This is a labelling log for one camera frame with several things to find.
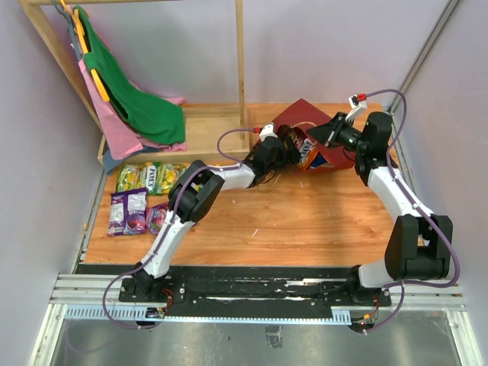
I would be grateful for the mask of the orange Fox's candy bag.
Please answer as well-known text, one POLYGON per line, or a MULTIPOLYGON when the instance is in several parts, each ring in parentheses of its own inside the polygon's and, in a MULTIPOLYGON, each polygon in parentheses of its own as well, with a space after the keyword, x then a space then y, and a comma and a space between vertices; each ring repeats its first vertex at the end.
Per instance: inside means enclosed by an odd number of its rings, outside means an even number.
POLYGON ((289 136, 296 151, 298 151, 297 167, 305 172, 319 152, 316 142, 313 142, 299 127, 291 128, 289 136))

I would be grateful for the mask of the green Fox's candy bag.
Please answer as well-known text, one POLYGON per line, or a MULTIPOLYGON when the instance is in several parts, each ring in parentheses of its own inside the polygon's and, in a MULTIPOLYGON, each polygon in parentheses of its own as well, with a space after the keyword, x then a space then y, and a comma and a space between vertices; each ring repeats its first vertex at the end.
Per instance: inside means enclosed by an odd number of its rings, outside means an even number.
POLYGON ((177 180, 185 173, 188 163, 163 163, 158 167, 156 177, 156 194, 168 194, 177 180))
POLYGON ((124 163, 117 176, 116 192, 145 188, 149 195, 157 195, 159 167, 158 162, 124 163))

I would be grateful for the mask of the purple Fox's candy bag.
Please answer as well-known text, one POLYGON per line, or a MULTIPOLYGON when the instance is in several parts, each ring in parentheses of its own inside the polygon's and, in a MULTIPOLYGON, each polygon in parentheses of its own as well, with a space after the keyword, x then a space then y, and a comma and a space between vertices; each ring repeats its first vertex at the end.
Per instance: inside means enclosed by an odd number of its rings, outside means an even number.
POLYGON ((159 234, 165 222, 167 212, 167 203, 157 204, 146 210, 146 228, 152 235, 157 236, 159 234))

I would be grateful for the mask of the purple snack bag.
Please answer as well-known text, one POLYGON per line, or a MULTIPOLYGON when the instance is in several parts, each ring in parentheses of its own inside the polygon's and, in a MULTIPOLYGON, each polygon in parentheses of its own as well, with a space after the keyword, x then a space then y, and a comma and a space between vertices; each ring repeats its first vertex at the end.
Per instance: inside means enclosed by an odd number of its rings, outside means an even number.
POLYGON ((147 231, 147 190, 137 188, 111 194, 107 235, 132 236, 147 231))

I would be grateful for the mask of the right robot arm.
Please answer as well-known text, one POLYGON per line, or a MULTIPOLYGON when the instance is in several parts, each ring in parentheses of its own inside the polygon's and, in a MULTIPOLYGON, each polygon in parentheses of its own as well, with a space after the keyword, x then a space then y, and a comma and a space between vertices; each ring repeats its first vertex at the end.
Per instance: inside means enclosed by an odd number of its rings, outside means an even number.
POLYGON ((390 155, 393 119, 384 112, 368 115, 357 130, 337 113, 330 122, 307 132, 327 148, 342 148, 355 155, 355 172, 381 200, 394 221, 384 257, 356 265, 348 276, 344 294, 362 305, 392 284, 447 286, 456 279, 451 250, 453 223, 428 209, 406 185, 390 155))

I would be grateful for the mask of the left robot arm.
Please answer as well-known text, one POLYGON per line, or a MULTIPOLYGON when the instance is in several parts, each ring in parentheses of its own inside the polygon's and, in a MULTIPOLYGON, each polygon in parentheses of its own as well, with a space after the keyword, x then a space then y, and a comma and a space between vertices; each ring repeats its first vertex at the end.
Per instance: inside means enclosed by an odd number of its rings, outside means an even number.
POLYGON ((235 165, 217 167, 201 160, 190 164, 168 194, 169 210, 151 249, 123 280, 119 300, 153 302, 170 296, 172 258, 190 229, 209 212, 222 191, 254 188, 270 172, 298 163, 300 154, 289 136, 261 137, 247 157, 235 165))

